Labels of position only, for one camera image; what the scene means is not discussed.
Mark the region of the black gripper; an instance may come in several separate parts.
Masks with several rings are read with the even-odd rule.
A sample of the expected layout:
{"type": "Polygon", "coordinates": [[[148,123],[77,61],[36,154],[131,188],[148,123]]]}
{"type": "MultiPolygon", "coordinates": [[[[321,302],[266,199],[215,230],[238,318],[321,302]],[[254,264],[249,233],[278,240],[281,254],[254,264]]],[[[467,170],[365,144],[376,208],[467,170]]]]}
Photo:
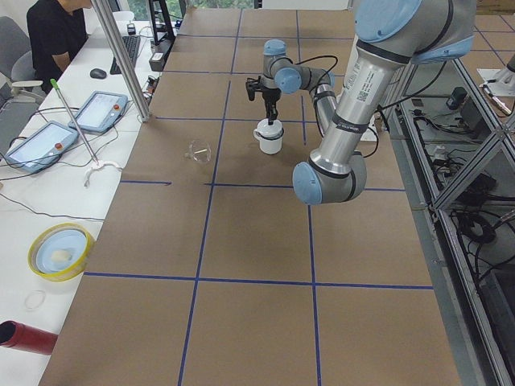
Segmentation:
{"type": "Polygon", "coordinates": [[[281,98],[281,90],[279,88],[267,88],[265,86],[261,87],[262,90],[262,99],[266,105],[266,119],[269,125],[273,125],[273,123],[278,118],[278,110],[276,107],[277,102],[281,98]]]}

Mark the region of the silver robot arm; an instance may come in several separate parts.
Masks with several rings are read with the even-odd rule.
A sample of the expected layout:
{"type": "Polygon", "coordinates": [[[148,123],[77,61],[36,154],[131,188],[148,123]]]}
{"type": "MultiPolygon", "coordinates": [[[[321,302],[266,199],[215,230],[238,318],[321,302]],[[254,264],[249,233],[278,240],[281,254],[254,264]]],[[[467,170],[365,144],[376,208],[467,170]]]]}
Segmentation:
{"type": "Polygon", "coordinates": [[[354,12],[356,62],[337,97],[330,75],[294,64],[286,44],[264,45],[264,91],[269,121],[277,117],[282,93],[307,90],[318,114],[323,139],[292,176],[297,197],[308,205],[355,199],[364,189],[365,160],[356,150],[393,74],[407,64],[447,62],[472,49],[474,1],[362,1],[354,12]]]}

